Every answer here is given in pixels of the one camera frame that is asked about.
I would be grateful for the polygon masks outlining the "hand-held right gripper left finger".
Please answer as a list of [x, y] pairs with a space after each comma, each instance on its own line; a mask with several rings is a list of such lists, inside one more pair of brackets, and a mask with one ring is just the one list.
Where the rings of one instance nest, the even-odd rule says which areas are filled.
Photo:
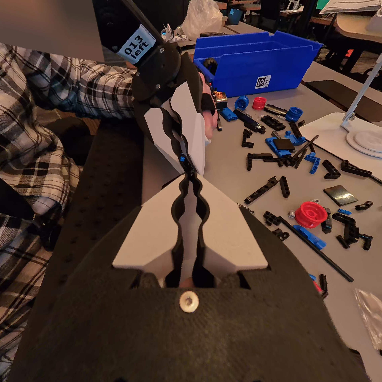
[[180, 175], [141, 206], [113, 260], [114, 268], [152, 273], [167, 287], [179, 286], [184, 255], [179, 219], [188, 187], [188, 175]]

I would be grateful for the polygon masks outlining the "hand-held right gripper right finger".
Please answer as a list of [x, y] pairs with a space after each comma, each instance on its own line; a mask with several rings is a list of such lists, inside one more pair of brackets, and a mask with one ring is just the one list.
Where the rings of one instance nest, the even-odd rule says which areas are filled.
[[197, 198], [197, 255], [193, 266], [195, 287], [214, 287], [216, 279], [243, 270], [266, 269], [266, 260], [239, 205], [201, 175], [193, 178]]

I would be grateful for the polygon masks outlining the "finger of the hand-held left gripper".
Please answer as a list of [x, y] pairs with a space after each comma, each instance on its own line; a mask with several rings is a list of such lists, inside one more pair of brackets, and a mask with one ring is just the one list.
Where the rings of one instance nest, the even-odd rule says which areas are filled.
[[163, 108], [150, 108], [144, 115], [155, 147], [162, 153], [168, 162], [182, 174], [179, 155], [183, 154], [179, 139], [174, 135], [174, 127], [179, 124]]
[[177, 87], [170, 99], [170, 107], [179, 119], [181, 136], [188, 157], [192, 161], [196, 172], [203, 176], [206, 164], [204, 117], [195, 108], [187, 82]]

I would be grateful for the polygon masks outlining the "small beam and pins assembly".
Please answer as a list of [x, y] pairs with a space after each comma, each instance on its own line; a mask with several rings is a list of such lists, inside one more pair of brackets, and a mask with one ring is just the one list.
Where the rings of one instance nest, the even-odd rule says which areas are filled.
[[189, 155], [180, 154], [178, 159], [182, 168], [182, 173], [187, 174], [189, 178], [195, 177], [195, 174], [198, 172]]

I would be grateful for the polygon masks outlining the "person's left forearm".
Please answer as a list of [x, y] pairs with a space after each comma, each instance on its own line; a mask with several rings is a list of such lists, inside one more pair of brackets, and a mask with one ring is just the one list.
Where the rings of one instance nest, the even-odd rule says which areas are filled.
[[132, 79], [136, 69], [66, 56], [41, 55], [23, 69], [36, 104], [92, 119], [134, 118]]

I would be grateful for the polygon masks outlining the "grey desk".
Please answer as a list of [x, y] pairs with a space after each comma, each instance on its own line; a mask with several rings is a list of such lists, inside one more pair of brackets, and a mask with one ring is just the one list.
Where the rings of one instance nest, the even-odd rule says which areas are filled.
[[[298, 88], [260, 94], [268, 103], [288, 109], [291, 106], [303, 110], [302, 120], [313, 122], [333, 112], [342, 112], [334, 104], [300, 84]], [[243, 204], [244, 199], [252, 192], [265, 185], [273, 176], [279, 179], [286, 176], [291, 196], [283, 198], [280, 186], [273, 187], [257, 201], [250, 205], [255, 217], [263, 222], [263, 213], [270, 211], [277, 216], [288, 219], [288, 212], [298, 208], [304, 201], [319, 199], [321, 205], [331, 211], [338, 206], [323, 189], [342, 185], [359, 199], [351, 206], [343, 207], [352, 212], [360, 233], [373, 236], [369, 251], [363, 249], [363, 241], [344, 249], [336, 236], [343, 234], [343, 224], [333, 221], [332, 233], [324, 234], [320, 227], [312, 230], [327, 243], [323, 252], [354, 278], [346, 281], [323, 259], [311, 250], [296, 235], [290, 233], [284, 243], [298, 258], [309, 274], [325, 274], [328, 282], [328, 297], [324, 300], [337, 331], [344, 342], [360, 352], [365, 369], [372, 381], [381, 381], [381, 356], [374, 349], [370, 336], [362, 320], [361, 311], [355, 299], [354, 290], [360, 289], [374, 294], [381, 300], [381, 185], [372, 179], [342, 173], [338, 180], [325, 180], [325, 169], [319, 166], [316, 174], [309, 174], [311, 164], [303, 160], [298, 169], [280, 168], [276, 163], [264, 163], [255, 160], [251, 171], [246, 170], [248, 152], [269, 152], [265, 138], [270, 136], [270, 129], [264, 135], [254, 134], [254, 150], [241, 147], [244, 126], [241, 121], [226, 122], [222, 120], [222, 131], [215, 132], [212, 143], [206, 148], [206, 166], [204, 177], [221, 190], [234, 202]], [[150, 199], [162, 185], [177, 175], [156, 147], [145, 138], [144, 171], [142, 201]], [[358, 212], [354, 205], [372, 201], [373, 206], [367, 211]]]

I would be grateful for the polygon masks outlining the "person's left hand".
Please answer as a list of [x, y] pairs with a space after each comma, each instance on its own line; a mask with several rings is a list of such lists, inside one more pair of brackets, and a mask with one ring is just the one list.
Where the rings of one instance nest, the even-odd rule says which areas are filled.
[[210, 86], [207, 84], [206, 79], [201, 72], [199, 72], [199, 76], [203, 84], [201, 110], [204, 118], [205, 137], [207, 141], [210, 142], [213, 137], [213, 132], [217, 128], [218, 113]]

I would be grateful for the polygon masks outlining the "crumpled white papers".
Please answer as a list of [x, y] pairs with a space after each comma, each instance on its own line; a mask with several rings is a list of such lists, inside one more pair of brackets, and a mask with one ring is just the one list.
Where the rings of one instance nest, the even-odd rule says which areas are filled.
[[177, 42], [177, 41], [186, 41], [188, 40], [187, 35], [183, 34], [181, 26], [178, 26], [176, 29], [172, 29], [169, 23], [162, 29], [160, 32], [162, 39], [165, 42]]

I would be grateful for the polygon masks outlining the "long black beam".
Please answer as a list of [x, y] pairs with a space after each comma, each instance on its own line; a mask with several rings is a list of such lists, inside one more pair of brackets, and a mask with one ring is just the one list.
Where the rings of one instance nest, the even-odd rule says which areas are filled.
[[244, 127], [248, 130], [251, 130], [255, 133], [265, 134], [266, 130], [263, 125], [256, 122], [249, 114], [246, 112], [235, 109], [233, 113], [236, 115], [236, 117], [244, 123]]
[[260, 196], [262, 196], [267, 191], [272, 189], [278, 183], [279, 183], [279, 181], [276, 179], [276, 176], [270, 178], [265, 185], [260, 187], [258, 190], [256, 190], [252, 194], [250, 194], [248, 197], [246, 197], [246, 199], [244, 200], [244, 203], [246, 205], [253, 203], [256, 199], [258, 199]]

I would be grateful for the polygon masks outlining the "white plastic bag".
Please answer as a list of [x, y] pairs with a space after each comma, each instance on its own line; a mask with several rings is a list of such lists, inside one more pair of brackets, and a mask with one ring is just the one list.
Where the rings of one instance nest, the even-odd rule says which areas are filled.
[[223, 15], [213, 0], [191, 0], [187, 15], [181, 26], [183, 34], [190, 40], [205, 32], [220, 32]]

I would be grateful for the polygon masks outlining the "blue curved brick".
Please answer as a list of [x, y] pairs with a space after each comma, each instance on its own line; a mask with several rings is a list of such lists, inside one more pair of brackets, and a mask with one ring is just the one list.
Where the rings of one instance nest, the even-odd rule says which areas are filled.
[[327, 246], [327, 243], [321, 240], [318, 236], [314, 235], [312, 232], [300, 225], [293, 225], [293, 228], [296, 229], [299, 234], [301, 234], [305, 239], [312, 243], [316, 248], [322, 250]]

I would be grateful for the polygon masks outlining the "long black axle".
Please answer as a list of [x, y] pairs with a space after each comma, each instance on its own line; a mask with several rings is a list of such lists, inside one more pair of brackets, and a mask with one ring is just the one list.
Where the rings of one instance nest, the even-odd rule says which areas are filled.
[[283, 217], [278, 216], [281, 223], [284, 224], [290, 231], [292, 231], [299, 239], [301, 239], [306, 245], [308, 245], [315, 253], [320, 256], [328, 265], [330, 265], [336, 272], [338, 272], [344, 279], [348, 282], [354, 282], [354, 278], [346, 273], [342, 268], [340, 268], [332, 259], [330, 259], [326, 254], [324, 254], [320, 249], [318, 249], [312, 242], [310, 242], [306, 237], [303, 236], [297, 229], [295, 229], [289, 222], [287, 222]]

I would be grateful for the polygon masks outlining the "blue plastic bin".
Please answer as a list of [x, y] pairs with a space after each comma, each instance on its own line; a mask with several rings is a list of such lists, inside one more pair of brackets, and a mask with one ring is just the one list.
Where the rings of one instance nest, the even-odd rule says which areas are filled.
[[[297, 88], [322, 44], [281, 31], [200, 37], [193, 61], [228, 98]], [[212, 75], [203, 66], [214, 58]]]

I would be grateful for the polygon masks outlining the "black perforated connector brick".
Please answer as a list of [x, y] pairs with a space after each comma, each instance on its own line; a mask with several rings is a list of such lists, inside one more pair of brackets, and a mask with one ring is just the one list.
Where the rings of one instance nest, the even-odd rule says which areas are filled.
[[265, 163], [277, 163], [279, 167], [294, 167], [296, 166], [297, 162], [300, 160], [300, 157], [291, 157], [285, 156], [285, 157], [266, 157], [263, 159]]

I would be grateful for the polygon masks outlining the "blue and black brick assembly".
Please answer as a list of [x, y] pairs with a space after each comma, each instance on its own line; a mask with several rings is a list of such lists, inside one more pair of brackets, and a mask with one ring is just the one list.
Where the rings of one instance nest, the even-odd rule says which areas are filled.
[[294, 152], [297, 146], [303, 145], [306, 138], [301, 133], [294, 134], [293, 131], [286, 131], [284, 135], [272, 131], [271, 137], [265, 139], [267, 146], [282, 158]]

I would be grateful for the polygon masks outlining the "blue angled beam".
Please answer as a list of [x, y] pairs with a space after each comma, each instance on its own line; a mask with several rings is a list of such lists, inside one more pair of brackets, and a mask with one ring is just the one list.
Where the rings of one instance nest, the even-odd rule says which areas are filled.
[[309, 171], [310, 174], [315, 174], [317, 172], [317, 169], [319, 167], [319, 164], [321, 162], [321, 158], [316, 156], [316, 153], [311, 152], [310, 154], [306, 155], [304, 158], [306, 161], [312, 163], [311, 170]]

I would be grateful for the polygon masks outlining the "thin black axle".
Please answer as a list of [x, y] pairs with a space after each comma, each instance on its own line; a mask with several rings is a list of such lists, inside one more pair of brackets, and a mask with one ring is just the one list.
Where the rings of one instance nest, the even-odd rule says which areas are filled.
[[308, 146], [310, 146], [318, 137], [319, 137], [319, 135], [315, 136], [310, 141], [307, 141], [305, 143], [305, 145], [293, 156], [293, 159], [296, 160], [295, 161], [295, 165], [294, 165], [295, 169], [297, 169], [299, 167], [299, 164], [303, 160], [303, 158], [304, 158], [304, 156], [306, 154]]

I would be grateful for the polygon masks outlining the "black flat panel tile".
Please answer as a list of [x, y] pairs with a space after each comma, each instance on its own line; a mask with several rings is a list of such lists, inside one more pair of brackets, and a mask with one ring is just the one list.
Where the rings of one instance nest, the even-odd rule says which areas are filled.
[[358, 199], [342, 185], [336, 185], [323, 189], [323, 192], [340, 207], [358, 202]]

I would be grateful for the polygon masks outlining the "black angular brick cluster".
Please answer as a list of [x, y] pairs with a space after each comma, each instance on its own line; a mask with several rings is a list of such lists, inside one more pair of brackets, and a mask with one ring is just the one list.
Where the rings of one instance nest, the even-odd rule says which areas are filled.
[[343, 235], [336, 236], [336, 239], [344, 249], [349, 249], [352, 244], [355, 244], [359, 241], [359, 239], [362, 239], [363, 249], [365, 251], [370, 250], [373, 237], [364, 233], [360, 233], [354, 218], [340, 214], [338, 212], [331, 213], [331, 210], [328, 208], [324, 209], [327, 211], [328, 217], [325, 222], [321, 223], [321, 229], [323, 233], [329, 234], [332, 232], [332, 221], [335, 220], [343, 224]]

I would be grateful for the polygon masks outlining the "white book stand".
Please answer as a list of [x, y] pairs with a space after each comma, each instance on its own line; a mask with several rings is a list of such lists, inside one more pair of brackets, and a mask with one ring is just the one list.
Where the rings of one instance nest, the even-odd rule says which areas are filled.
[[[370, 40], [375, 42], [378, 38], [381, 39], [381, 8], [375, 12], [373, 17], [348, 17], [349, 29], [345, 25], [340, 26], [342, 17], [339, 14], [345, 13], [336, 14], [337, 26], [343, 35], [347, 36], [353, 33], [356, 38], [363, 35], [370, 37]], [[350, 150], [353, 149], [374, 158], [374, 160], [381, 161], [381, 127], [355, 116], [358, 104], [381, 70], [381, 65], [381, 55], [379, 55], [374, 68], [345, 113], [331, 113], [303, 126], [303, 135], [308, 140], [319, 135], [314, 143], [339, 158], [345, 159], [346, 155], [349, 155]]]

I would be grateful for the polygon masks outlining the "person's plaid shirt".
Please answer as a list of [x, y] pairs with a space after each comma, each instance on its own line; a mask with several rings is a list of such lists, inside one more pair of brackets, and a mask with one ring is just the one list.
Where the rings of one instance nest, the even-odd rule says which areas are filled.
[[51, 252], [40, 218], [56, 225], [80, 170], [36, 105], [77, 112], [84, 60], [1, 43], [1, 181], [32, 208], [32, 217], [1, 212], [1, 381], [6, 381]]

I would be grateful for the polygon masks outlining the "black bent connector beam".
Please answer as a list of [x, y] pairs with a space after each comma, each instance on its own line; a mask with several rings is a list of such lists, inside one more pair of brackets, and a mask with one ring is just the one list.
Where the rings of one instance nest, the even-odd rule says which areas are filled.
[[348, 160], [342, 160], [340, 167], [343, 172], [361, 176], [363, 178], [370, 178], [372, 176], [372, 172], [352, 165]]

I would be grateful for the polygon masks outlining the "open instruction booklet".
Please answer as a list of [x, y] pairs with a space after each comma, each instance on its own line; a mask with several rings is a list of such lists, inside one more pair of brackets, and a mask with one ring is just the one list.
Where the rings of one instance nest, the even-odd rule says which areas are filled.
[[375, 12], [381, 4], [381, 0], [330, 0], [319, 14]]

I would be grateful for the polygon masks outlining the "black rectangular frame brick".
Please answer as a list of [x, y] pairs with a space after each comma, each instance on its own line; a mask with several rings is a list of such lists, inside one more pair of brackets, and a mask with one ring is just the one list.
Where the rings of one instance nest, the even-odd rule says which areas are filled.
[[260, 120], [268, 127], [272, 128], [274, 131], [282, 131], [286, 128], [286, 126], [282, 122], [269, 115], [262, 116]]

